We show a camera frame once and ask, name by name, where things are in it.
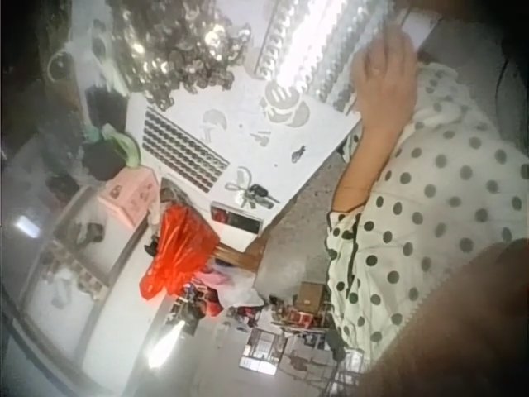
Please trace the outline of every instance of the floor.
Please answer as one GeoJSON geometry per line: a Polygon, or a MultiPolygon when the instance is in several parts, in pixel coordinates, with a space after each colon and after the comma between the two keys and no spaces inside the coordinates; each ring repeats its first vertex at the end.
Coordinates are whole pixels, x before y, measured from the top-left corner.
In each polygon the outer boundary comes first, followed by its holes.
{"type": "MultiPolygon", "coordinates": [[[[508,66],[498,91],[496,106],[496,83],[503,64],[498,32],[481,24],[443,20],[423,50],[439,63],[457,70],[460,81],[469,86],[479,106],[492,122],[499,124],[504,138],[520,144],[527,102],[512,65],[508,66]]],[[[273,230],[255,281],[262,295],[289,298],[296,294],[301,281],[325,282],[326,213],[344,167],[342,159],[333,154],[273,230]]]]}

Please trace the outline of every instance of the hand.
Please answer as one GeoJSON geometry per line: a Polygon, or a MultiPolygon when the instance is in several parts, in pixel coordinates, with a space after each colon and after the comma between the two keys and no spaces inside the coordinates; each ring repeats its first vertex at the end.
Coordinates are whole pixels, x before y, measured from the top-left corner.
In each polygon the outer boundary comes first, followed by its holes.
{"type": "Polygon", "coordinates": [[[417,55],[410,37],[389,26],[355,56],[352,79],[364,137],[393,149],[417,102],[417,55]]]}

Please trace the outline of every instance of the finger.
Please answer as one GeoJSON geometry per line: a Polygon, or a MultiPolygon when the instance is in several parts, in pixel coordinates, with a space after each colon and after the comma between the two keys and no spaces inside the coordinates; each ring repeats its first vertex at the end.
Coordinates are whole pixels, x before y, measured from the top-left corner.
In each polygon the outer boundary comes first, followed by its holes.
{"type": "Polygon", "coordinates": [[[384,74],[386,72],[386,45],[384,36],[378,35],[369,48],[368,75],[384,74]]]}
{"type": "Polygon", "coordinates": [[[386,41],[388,43],[388,73],[387,78],[395,80],[400,78],[404,70],[405,40],[400,27],[391,24],[386,30],[386,41]]]}
{"type": "Polygon", "coordinates": [[[417,52],[413,46],[412,38],[404,33],[404,73],[415,74],[417,67],[417,52]]]}
{"type": "Polygon", "coordinates": [[[365,66],[367,60],[367,53],[364,49],[358,51],[353,58],[353,65],[351,68],[351,78],[353,79],[353,87],[358,88],[365,83],[367,79],[365,66]]]}

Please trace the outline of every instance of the bright light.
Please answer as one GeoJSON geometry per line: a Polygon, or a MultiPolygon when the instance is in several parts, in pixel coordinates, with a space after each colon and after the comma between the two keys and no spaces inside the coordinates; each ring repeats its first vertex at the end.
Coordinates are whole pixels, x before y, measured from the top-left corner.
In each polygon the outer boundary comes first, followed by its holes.
{"type": "Polygon", "coordinates": [[[179,340],[182,328],[185,325],[185,321],[180,321],[169,331],[164,337],[162,337],[152,349],[149,354],[149,367],[160,368],[169,358],[171,352],[179,340]]]}
{"type": "Polygon", "coordinates": [[[261,374],[266,375],[275,375],[275,372],[278,370],[278,367],[272,364],[271,362],[262,361],[259,364],[259,368],[257,368],[257,371],[261,374]]]}
{"type": "Polygon", "coordinates": [[[32,221],[30,221],[24,215],[18,217],[15,222],[15,226],[27,236],[31,238],[37,238],[41,235],[41,228],[36,226],[32,221]]]}

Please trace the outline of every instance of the plastic bag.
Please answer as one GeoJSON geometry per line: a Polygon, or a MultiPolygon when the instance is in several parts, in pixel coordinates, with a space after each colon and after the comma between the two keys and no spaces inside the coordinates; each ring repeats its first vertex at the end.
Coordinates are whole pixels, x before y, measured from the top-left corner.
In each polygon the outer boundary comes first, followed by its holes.
{"type": "Polygon", "coordinates": [[[158,252],[140,282],[141,296],[152,299],[163,288],[178,294],[206,266],[218,243],[218,235],[195,210],[179,205],[168,208],[158,252]]]}

